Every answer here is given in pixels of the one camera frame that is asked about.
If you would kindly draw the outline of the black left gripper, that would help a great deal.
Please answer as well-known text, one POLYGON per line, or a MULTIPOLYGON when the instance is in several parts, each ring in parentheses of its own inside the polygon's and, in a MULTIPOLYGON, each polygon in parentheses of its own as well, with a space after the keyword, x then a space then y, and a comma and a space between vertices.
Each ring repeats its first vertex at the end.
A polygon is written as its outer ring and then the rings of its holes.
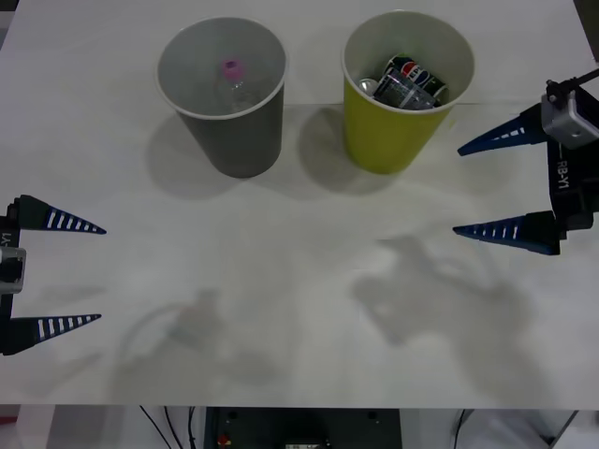
POLYGON ((1 355, 15 355, 44 341, 51 340, 91 324, 101 314, 10 318, 13 296, 22 290, 21 228, 106 234, 99 225, 65 210, 60 210, 33 196, 19 196, 1 217, 1 355))

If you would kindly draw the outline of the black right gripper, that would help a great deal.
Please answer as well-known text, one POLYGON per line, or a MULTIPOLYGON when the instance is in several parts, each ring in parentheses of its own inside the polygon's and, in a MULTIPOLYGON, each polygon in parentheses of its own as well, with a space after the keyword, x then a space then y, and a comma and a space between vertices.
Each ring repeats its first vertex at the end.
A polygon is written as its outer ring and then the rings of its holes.
MULTIPOLYGON (((535 104, 458 149, 460 156, 548 140, 541 105, 535 104)), ((498 221, 455 226, 456 235, 486 243, 559 255, 561 239, 593 226, 598 212, 598 141, 574 150, 551 140, 547 147, 548 186, 552 211, 527 213, 498 221)))

